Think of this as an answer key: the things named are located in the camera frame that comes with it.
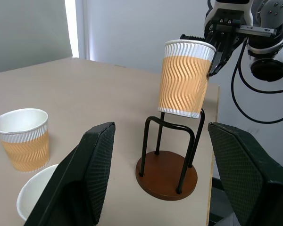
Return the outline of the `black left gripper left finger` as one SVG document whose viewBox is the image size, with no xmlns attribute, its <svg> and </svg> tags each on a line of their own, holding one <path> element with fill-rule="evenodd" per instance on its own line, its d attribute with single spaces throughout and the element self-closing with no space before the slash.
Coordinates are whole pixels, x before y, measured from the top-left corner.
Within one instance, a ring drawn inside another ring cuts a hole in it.
<svg viewBox="0 0 283 226">
<path fill-rule="evenodd" d="M 106 122 L 85 132 L 58 164 L 25 222 L 26 226 L 95 226 L 110 175 L 116 126 Z"/>
</svg>

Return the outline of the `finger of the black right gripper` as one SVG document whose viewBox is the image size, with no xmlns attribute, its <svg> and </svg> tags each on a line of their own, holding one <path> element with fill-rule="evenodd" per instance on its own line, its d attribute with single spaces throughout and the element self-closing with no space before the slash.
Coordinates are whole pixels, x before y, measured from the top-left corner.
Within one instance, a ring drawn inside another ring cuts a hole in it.
<svg viewBox="0 0 283 226">
<path fill-rule="evenodd" d="M 205 38 L 198 37 L 198 36 L 188 36 L 185 34 L 182 34 L 180 36 L 181 40 L 193 40 L 193 41 L 202 41 L 202 42 L 207 42 Z"/>
<path fill-rule="evenodd" d="M 209 77 L 216 75 L 228 62 L 232 53 L 237 48 L 236 42 L 239 40 L 236 32 L 209 32 L 206 42 L 215 49 Z"/>
</svg>

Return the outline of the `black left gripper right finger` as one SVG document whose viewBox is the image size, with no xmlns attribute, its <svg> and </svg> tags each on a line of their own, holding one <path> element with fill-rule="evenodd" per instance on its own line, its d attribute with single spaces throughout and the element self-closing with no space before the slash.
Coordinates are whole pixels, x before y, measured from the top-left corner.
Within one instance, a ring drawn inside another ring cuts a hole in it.
<svg viewBox="0 0 283 226">
<path fill-rule="evenodd" d="M 283 226 L 283 167 L 239 128 L 208 125 L 224 191 L 241 226 Z"/>
</svg>

